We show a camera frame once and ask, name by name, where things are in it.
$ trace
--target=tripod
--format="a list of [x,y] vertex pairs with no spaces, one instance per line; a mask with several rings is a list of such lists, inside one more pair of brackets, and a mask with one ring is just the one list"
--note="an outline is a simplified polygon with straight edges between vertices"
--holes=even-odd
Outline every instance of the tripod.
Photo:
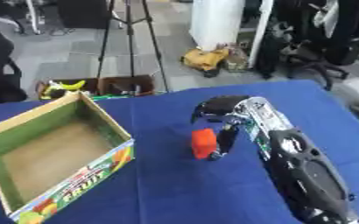
[[[126,19],[122,20],[119,17],[112,17],[112,11],[114,10],[114,5],[115,5],[115,0],[110,0],[109,3],[109,16],[108,16],[108,20],[106,21],[106,25],[105,25],[105,32],[104,32],[104,36],[103,36],[103,43],[102,43],[102,49],[101,49],[101,54],[99,56],[99,67],[98,67],[98,74],[96,76],[97,80],[99,80],[101,78],[102,75],[102,68],[103,68],[103,62],[104,62],[104,58],[106,55],[106,48],[107,48],[107,44],[108,44],[108,37],[109,37],[109,29],[110,29],[110,24],[111,24],[111,19],[114,19],[122,24],[124,24],[127,27],[127,35],[128,35],[128,41],[129,41],[129,51],[130,51],[130,77],[132,79],[135,78],[135,53],[134,53],[134,43],[133,43],[133,36],[134,36],[134,30],[133,30],[133,25],[146,21],[148,24],[148,28],[150,30],[150,34],[151,34],[151,38],[152,38],[152,43],[155,49],[155,55],[158,61],[158,66],[160,69],[160,72],[162,74],[162,79],[165,85],[165,91],[166,92],[170,92],[169,87],[167,85],[167,79],[165,77],[165,70],[163,68],[163,64],[162,64],[162,54],[160,53],[160,50],[158,49],[158,41],[157,38],[155,36],[155,31],[153,29],[152,26],[152,17],[151,14],[149,12],[148,9],[148,5],[146,0],[141,0],[142,5],[143,5],[143,9],[144,9],[144,13],[145,13],[145,17],[137,19],[137,20],[133,20],[132,15],[131,15],[131,3],[130,0],[125,0],[125,14],[126,14]],[[133,94],[135,94],[136,91],[136,86],[135,84],[132,82],[131,85],[131,92]]]

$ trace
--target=open cardboard box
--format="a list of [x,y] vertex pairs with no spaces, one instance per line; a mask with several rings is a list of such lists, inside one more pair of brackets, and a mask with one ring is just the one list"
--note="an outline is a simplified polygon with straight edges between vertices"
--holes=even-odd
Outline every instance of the open cardboard box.
[[39,224],[133,157],[131,136],[82,93],[0,122],[0,200],[20,224]]
[[[86,81],[86,84],[80,89],[81,91],[89,91],[99,95],[121,95],[123,91],[131,91],[132,85],[138,89],[137,96],[154,95],[154,80],[149,74],[140,74],[135,77],[106,77],[101,79],[85,78],[85,79],[58,79],[53,80],[56,83],[64,83],[73,85],[79,81]],[[36,87],[39,99],[49,86],[48,83],[40,81]]]

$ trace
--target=red block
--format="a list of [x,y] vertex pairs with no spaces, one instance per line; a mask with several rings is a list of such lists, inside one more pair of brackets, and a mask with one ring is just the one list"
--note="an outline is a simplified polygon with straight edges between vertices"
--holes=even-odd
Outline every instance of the red block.
[[192,149],[196,158],[208,158],[216,151],[216,147],[216,135],[212,129],[199,129],[192,132]]

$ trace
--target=table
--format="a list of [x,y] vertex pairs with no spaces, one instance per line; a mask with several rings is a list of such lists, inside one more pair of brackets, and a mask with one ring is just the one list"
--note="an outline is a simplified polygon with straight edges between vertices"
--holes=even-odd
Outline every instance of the table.
[[[359,213],[359,121],[309,80],[191,89],[99,101],[135,138],[137,159],[54,215],[47,224],[296,224],[243,135],[217,162],[189,149],[194,107],[217,95],[260,95],[323,149],[353,193]],[[0,105],[0,121],[41,102]],[[10,223],[0,206],[0,224]]]

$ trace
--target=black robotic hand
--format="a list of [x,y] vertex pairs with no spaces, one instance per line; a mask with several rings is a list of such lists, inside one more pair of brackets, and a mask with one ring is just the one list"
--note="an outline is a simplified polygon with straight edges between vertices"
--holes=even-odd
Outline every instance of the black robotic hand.
[[259,147],[259,156],[292,215],[306,224],[359,224],[338,171],[305,134],[262,97],[224,95],[199,104],[198,118],[223,123],[216,159],[230,152],[239,130],[246,130]]

